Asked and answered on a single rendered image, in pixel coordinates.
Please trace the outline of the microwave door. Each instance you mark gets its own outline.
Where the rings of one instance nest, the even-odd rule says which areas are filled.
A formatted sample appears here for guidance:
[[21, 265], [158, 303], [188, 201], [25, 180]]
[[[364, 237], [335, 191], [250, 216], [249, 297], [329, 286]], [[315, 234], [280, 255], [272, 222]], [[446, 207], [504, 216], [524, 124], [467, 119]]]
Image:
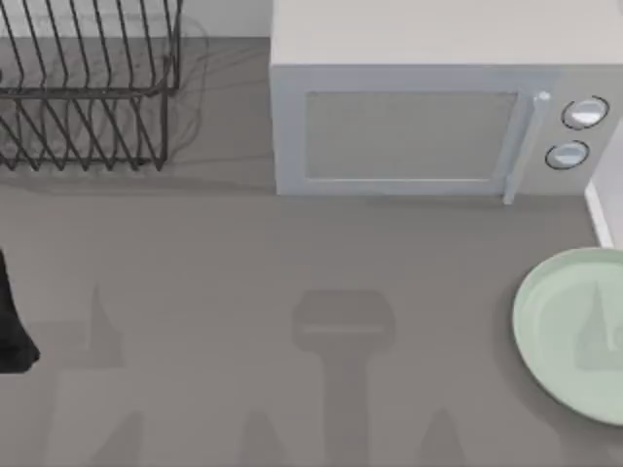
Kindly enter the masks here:
[[514, 73], [276, 65], [275, 180], [291, 196], [499, 196], [532, 94]]

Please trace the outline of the pale microwave oven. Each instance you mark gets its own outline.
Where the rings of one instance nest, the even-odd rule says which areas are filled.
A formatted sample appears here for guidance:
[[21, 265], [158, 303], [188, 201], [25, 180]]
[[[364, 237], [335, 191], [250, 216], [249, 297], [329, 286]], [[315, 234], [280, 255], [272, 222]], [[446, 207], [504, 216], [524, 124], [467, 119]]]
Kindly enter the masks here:
[[[552, 99], [518, 194], [580, 196], [623, 119], [623, 0], [275, 0], [276, 65], [407, 65], [514, 73]], [[610, 106], [597, 125], [567, 128], [574, 100]], [[547, 151], [573, 140], [589, 158], [554, 170]]]

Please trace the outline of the pale green plate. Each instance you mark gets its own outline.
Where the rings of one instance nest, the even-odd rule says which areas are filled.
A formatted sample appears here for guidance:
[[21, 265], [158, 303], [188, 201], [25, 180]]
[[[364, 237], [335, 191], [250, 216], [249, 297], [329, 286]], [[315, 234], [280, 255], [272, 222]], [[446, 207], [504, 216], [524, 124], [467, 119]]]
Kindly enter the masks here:
[[548, 395], [623, 427], [623, 250], [570, 249], [536, 265], [517, 289], [511, 326]]

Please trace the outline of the small microwave knob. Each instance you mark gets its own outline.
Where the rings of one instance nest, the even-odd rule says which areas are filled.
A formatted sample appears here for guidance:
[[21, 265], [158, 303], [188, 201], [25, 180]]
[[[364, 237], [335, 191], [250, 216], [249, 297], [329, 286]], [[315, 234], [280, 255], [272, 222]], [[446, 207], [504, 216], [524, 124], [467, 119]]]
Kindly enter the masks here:
[[545, 155], [546, 164], [554, 170], [571, 170], [590, 156], [589, 146], [578, 140], [552, 146]]

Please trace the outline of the large microwave knob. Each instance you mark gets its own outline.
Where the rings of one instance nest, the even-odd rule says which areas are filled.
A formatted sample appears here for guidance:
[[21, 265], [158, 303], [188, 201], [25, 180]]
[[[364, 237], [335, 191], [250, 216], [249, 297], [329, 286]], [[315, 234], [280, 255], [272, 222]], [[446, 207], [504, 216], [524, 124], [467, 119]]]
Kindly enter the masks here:
[[609, 113], [609, 103], [602, 97], [592, 95], [570, 102], [562, 112], [562, 123], [572, 130], [597, 126]]

